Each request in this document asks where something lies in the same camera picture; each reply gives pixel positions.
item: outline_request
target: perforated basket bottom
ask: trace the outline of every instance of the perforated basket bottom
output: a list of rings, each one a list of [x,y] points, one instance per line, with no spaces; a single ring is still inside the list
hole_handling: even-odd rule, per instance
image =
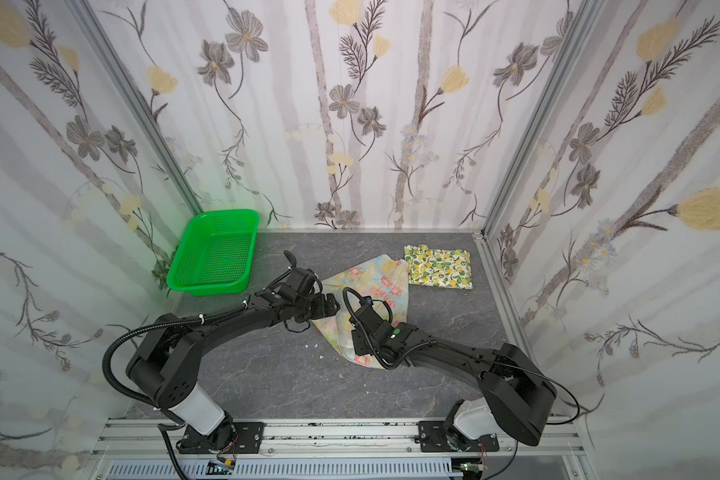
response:
[[[208,239],[195,285],[232,283],[246,274],[250,234],[215,234]]]

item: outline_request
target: floral wallpaper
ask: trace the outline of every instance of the floral wallpaper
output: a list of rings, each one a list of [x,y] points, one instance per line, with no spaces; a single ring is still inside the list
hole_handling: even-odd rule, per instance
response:
[[[720,2],[603,6],[487,237],[599,478],[720,478]]]
[[[101,357],[172,307],[191,218],[76,25],[0,0],[0,478],[76,478],[125,413]]]
[[[482,227],[574,19],[554,0],[93,0],[203,208]]]

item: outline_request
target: black mounting plate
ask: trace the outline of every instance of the black mounting plate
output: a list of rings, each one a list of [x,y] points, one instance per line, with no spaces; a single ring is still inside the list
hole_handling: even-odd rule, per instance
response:
[[[480,443],[486,452],[498,452],[499,441],[496,436],[485,435],[479,440],[468,440],[469,446],[461,450],[457,446],[452,446],[451,442],[445,435],[445,422],[433,422],[423,420],[418,423],[418,443],[423,453],[432,452],[480,452]]]
[[[262,438],[264,433],[264,423],[262,422],[234,422],[235,431],[238,435],[237,442],[235,442],[234,452],[235,454],[241,453],[259,453],[259,446],[262,444]],[[192,455],[192,454],[207,454],[213,453],[208,449],[207,446],[203,446],[196,438],[192,438],[190,430],[187,429],[189,435],[185,435],[178,442],[176,442],[176,449],[179,453]]]

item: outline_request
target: pastel fabric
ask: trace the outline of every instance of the pastel fabric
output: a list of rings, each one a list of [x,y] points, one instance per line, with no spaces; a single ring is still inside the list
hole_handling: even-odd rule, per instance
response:
[[[392,324],[404,322],[408,314],[408,264],[403,260],[393,260],[389,255],[379,255],[374,259],[336,274],[322,282],[325,293],[333,293],[342,304],[336,316],[314,320],[315,326],[336,352],[358,365],[381,369],[378,361],[370,355],[355,355],[352,344],[352,329],[349,312],[344,306],[342,291],[350,286],[363,296],[385,300],[392,308]],[[352,306],[357,309],[359,303],[350,297]],[[387,310],[381,302],[374,302],[374,310],[387,318]]]
[[[406,245],[405,261],[411,266],[409,282],[414,285],[472,288],[471,261],[466,250]]]

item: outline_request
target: crumpled floral cloth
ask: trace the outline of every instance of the crumpled floral cloth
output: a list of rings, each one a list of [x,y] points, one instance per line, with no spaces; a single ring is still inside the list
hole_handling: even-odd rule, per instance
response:
[[[313,320],[320,333],[331,344],[339,355],[350,362],[381,369],[378,361],[371,355],[355,355],[352,344],[352,329],[349,322],[349,312],[344,306],[342,291],[350,286],[363,296],[386,300],[392,308],[392,324],[404,322],[408,313],[408,264],[403,260],[393,260],[389,255],[379,255],[372,260],[363,262],[340,274],[322,281],[323,293],[333,293],[342,309],[336,316]],[[349,297],[351,305],[356,309],[360,307],[354,296]],[[381,318],[387,318],[387,309],[381,302],[374,302],[374,310]]]
[[[472,270],[466,250],[433,250],[426,245],[406,245],[405,261],[415,285],[472,288]]]

